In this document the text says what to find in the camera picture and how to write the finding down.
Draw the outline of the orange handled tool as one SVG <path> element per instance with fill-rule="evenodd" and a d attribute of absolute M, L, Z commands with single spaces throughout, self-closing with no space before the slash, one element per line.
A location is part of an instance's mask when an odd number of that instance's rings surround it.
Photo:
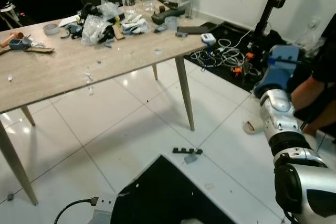
<path fill-rule="evenodd" d="M 24 34 L 21 32 L 10 32 L 9 36 L 7 36 L 5 39 L 2 39 L 0 41 L 0 48 L 5 48 L 9 46 L 9 42 L 12 41 L 13 39 L 21 39 L 24 37 Z"/>

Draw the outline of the white and blue device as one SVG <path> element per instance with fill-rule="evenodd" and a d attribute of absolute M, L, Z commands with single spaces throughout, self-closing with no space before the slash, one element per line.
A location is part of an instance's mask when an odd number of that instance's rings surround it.
<path fill-rule="evenodd" d="M 217 42 L 216 37 L 212 35 L 212 33 L 202 33 L 200 35 L 201 41 L 206 44 L 207 46 L 211 46 Z"/>

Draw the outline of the light wooden table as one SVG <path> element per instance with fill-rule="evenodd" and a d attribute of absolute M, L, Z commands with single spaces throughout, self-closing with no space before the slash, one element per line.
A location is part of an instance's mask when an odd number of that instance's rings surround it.
<path fill-rule="evenodd" d="M 43 28 L 44 23 L 40 23 L 0 32 L 0 40 L 23 33 L 26 38 L 43 41 L 53 48 L 52 53 L 41 55 L 5 47 L 0 54 L 0 154 L 32 205 L 37 205 L 39 200 L 3 127 L 4 113 L 19 109 L 33 122 L 31 104 L 173 59 L 189 127 L 195 130 L 185 56 L 205 47 L 200 36 L 180 38 L 170 30 L 135 35 L 114 42 L 111 47 L 85 46 L 79 40 L 46 35 Z"/>

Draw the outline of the blue grey small box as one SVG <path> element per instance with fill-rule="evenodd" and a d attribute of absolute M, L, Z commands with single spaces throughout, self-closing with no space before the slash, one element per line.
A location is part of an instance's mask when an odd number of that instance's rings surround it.
<path fill-rule="evenodd" d="M 8 46 L 11 50 L 24 50 L 30 48 L 32 45 L 32 40 L 29 38 L 15 38 L 8 42 Z"/>

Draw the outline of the brown wooden strip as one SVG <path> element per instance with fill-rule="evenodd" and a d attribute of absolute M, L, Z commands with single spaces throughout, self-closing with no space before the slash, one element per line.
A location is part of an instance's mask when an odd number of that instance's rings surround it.
<path fill-rule="evenodd" d="M 26 47 L 23 51 L 29 53 L 52 54 L 55 49 L 52 47 Z"/>

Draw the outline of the flat black slab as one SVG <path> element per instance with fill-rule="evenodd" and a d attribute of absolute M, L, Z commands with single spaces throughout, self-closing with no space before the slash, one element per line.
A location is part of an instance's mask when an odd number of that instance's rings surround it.
<path fill-rule="evenodd" d="M 200 26 L 178 26 L 178 33 L 187 33 L 190 35 L 200 35 L 203 33 L 211 32 L 211 26 L 208 25 L 200 25 Z"/>

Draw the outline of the black notched strip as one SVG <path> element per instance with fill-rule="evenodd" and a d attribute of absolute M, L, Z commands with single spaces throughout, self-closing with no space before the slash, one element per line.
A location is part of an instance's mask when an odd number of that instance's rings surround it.
<path fill-rule="evenodd" d="M 173 154 L 194 154 L 194 155 L 201 155 L 203 154 L 203 149 L 200 148 L 179 148 L 179 147 L 174 147 L 171 152 Z"/>

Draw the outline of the crumpled clear plastic bag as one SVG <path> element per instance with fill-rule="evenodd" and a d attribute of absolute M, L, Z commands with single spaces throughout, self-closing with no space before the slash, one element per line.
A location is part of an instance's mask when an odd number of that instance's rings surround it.
<path fill-rule="evenodd" d="M 85 46 L 94 46 L 114 39 L 112 24 L 101 16 L 87 15 L 82 26 L 81 42 Z"/>

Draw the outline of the person in black shorts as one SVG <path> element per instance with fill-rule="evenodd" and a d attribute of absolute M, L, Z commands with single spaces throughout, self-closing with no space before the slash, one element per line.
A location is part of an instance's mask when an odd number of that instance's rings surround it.
<path fill-rule="evenodd" d="M 331 18 L 326 29 L 321 34 L 322 46 L 316 54 L 312 73 L 307 80 L 296 87 L 292 94 L 292 104 L 295 111 L 300 111 L 312 105 L 322 94 L 328 94 L 331 99 L 322 111 L 303 128 L 303 133 L 311 138 L 317 136 L 318 130 L 336 121 L 335 103 L 335 67 L 336 67 L 336 15 Z"/>

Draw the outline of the white slipper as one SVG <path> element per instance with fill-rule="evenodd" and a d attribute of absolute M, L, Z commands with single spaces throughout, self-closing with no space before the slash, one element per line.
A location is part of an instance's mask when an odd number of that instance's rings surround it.
<path fill-rule="evenodd" d="M 265 127 L 265 122 L 258 117 L 250 117 L 243 123 L 243 130 L 249 135 L 261 133 Z"/>

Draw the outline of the white crumpled cloth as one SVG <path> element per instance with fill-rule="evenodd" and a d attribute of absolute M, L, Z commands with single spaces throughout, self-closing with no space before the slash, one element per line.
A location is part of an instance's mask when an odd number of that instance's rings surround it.
<path fill-rule="evenodd" d="M 148 31 L 148 23 L 142 15 L 126 18 L 121 22 L 121 32 L 123 35 L 139 35 Z"/>

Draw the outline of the black stand pole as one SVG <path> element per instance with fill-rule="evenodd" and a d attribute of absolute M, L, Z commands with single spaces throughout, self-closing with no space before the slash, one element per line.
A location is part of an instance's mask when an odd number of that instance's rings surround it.
<path fill-rule="evenodd" d="M 261 18 L 257 25 L 255 25 L 253 34 L 250 36 L 250 41 L 247 46 L 250 51 L 259 49 L 265 50 L 275 45 L 286 44 L 281 35 L 275 30 L 271 29 L 268 34 L 265 33 L 271 11 L 274 8 L 283 8 L 285 2 L 286 0 L 267 0 Z"/>

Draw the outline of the black bulky controller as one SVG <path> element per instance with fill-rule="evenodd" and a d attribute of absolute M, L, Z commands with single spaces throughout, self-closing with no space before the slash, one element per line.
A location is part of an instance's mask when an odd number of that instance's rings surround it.
<path fill-rule="evenodd" d="M 185 10 L 183 9 L 172 9 L 167 8 L 165 6 L 159 6 L 159 12 L 154 13 L 153 16 L 151 16 L 152 21 L 156 25 L 161 25 L 165 22 L 166 18 L 169 16 L 181 16 L 185 14 Z"/>

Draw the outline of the grey tape roll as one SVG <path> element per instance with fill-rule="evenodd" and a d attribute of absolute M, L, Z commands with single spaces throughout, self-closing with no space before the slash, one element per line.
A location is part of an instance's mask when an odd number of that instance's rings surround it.
<path fill-rule="evenodd" d="M 60 27 L 58 24 L 48 24 L 43 26 L 43 32 L 47 36 L 53 36 L 60 33 Z"/>

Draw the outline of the clear plastic cup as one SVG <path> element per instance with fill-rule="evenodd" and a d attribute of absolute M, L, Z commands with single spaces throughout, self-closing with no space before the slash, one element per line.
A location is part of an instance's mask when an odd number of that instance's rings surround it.
<path fill-rule="evenodd" d="M 177 30 L 179 21 L 178 16 L 168 16 L 165 18 L 163 25 L 168 30 Z"/>

